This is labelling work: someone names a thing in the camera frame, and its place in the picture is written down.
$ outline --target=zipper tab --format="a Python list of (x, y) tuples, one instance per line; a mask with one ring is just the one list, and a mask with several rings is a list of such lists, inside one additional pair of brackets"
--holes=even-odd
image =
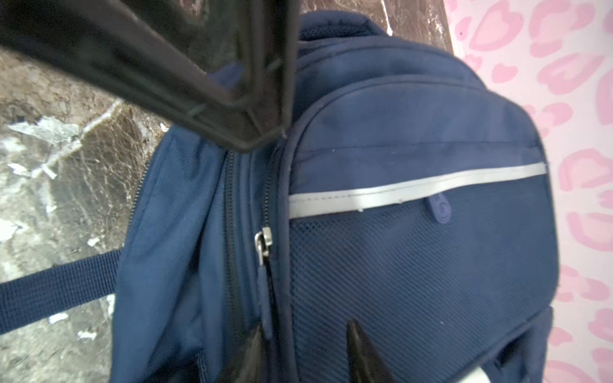
[(257, 250), (257, 260), (259, 266), (257, 268), (257, 289), (260, 299), (261, 322), (264, 330), (264, 337), (268, 340), (272, 338), (272, 314), (270, 310), (270, 292), (268, 275), (268, 266), (264, 264), (264, 259), (270, 257), (270, 247), (272, 246), (272, 231), (269, 226), (262, 228), (262, 231), (257, 233), (254, 238)]
[(257, 258), (260, 266), (264, 264), (264, 258), (270, 257), (270, 247), (272, 246), (272, 230), (269, 226), (262, 228), (254, 238), (257, 250)]

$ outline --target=backpack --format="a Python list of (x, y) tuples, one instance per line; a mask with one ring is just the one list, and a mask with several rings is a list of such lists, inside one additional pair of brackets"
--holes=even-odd
[(314, 12), (292, 119), (250, 153), (171, 128), (123, 248), (0, 285), (0, 333), (115, 292), (111, 382), (542, 381), (558, 253), (530, 117), (446, 52)]

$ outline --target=navy strap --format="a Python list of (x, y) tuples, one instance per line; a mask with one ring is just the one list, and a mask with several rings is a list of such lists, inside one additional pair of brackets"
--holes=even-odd
[(367, 16), (341, 10), (321, 10), (300, 16), (300, 40), (386, 36)]
[(120, 250), (0, 284), (0, 335), (115, 291)]

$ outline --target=pink patterned wall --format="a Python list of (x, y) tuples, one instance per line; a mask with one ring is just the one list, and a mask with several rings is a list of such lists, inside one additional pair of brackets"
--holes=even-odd
[(455, 54), (543, 138), (562, 264), (548, 383), (613, 383), (613, 0), (446, 0)]

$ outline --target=marble surface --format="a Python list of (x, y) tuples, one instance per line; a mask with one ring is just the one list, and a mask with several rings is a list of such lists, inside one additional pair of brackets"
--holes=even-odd
[[(362, 12), (451, 50), (442, 0), (306, 0)], [(170, 123), (0, 50), (0, 283), (121, 247), (135, 190)], [(106, 382), (114, 296), (0, 336), (0, 382)]]

